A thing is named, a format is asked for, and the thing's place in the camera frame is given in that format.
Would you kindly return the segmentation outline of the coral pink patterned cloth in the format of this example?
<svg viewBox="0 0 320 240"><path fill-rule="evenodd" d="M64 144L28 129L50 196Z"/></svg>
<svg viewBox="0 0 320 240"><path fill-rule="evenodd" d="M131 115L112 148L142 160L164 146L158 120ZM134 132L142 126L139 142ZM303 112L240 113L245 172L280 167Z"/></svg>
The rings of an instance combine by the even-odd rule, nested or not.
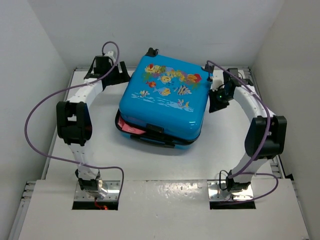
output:
<svg viewBox="0 0 320 240"><path fill-rule="evenodd" d="M135 127L130 126L129 124L125 123L125 121L121 117L118 119L117 124L120 127L120 129L126 133L137 134L137 135L142 135L142 134L146 133L144 130L135 128Z"/></svg>

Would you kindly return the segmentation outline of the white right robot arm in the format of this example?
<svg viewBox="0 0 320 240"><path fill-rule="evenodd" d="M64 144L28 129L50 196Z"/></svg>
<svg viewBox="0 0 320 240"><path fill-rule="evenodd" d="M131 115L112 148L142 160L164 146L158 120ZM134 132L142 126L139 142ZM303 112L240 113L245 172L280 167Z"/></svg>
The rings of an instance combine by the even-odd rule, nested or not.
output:
<svg viewBox="0 0 320 240"><path fill-rule="evenodd" d="M223 72L223 78L209 77L212 87L209 112L225 109L235 100L246 114L250 126L244 140L245 153L225 178L223 191L246 190L253 176L270 159L284 151L287 119L273 113L256 93L253 82L242 78L236 68Z"/></svg>

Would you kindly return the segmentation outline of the blue suitcase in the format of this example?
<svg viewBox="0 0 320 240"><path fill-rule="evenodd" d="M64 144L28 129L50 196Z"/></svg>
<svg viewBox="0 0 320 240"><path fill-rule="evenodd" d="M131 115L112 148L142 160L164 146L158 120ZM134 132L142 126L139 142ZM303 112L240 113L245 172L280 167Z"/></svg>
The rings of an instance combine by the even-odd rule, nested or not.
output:
<svg viewBox="0 0 320 240"><path fill-rule="evenodd" d="M200 136L213 68L170 58L149 48L119 102L116 128L127 138L163 148L189 148ZM144 134L128 133L119 118Z"/></svg>

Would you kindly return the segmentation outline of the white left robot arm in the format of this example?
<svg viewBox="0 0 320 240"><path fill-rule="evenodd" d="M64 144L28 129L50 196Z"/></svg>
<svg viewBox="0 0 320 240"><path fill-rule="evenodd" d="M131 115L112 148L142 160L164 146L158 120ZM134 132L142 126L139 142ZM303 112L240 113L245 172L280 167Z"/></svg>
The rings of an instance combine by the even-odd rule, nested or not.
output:
<svg viewBox="0 0 320 240"><path fill-rule="evenodd" d="M93 159L90 143L93 127L89 108L106 87L130 80L125 62L115 61L113 56L96 56L84 77L84 85L56 105L57 134L68 145L77 163L75 175L80 189L95 199L104 198L107 189L103 186L99 169L90 163Z"/></svg>

